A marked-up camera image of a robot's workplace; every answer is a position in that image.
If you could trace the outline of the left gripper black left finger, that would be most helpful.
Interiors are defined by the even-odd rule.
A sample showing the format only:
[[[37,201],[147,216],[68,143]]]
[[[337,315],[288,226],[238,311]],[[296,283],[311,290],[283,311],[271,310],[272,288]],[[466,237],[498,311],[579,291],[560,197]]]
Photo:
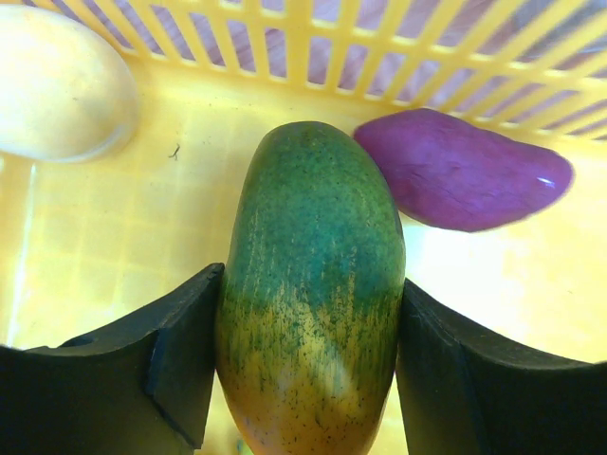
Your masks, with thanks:
[[[203,445],[224,267],[56,348],[1,350],[5,454],[191,454]]]

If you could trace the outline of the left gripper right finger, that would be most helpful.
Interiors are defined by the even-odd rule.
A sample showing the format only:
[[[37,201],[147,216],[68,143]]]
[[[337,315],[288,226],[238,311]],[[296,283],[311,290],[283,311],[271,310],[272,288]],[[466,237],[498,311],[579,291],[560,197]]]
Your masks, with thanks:
[[[606,365],[495,333],[404,285],[397,388],[412,454],[603,454]]]

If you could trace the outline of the green avocado toy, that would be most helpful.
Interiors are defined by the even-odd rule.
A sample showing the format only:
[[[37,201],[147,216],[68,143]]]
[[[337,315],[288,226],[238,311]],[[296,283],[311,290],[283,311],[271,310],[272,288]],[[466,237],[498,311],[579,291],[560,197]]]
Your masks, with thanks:
[[[365,454],[395,371],[402,225],[343,131],[267,133],[245,178],[215,320],[216,370],[255,454]]]

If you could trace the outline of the purple eggplant toy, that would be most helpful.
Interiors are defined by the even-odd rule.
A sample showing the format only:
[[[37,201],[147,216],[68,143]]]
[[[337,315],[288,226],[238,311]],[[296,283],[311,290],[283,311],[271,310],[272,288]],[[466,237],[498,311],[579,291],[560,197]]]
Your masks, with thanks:
[[[476,232],[555,203],[574,168],[556,152],[432,109],[361,124],[354,139],[375,160],[400,211],[435,228]]]

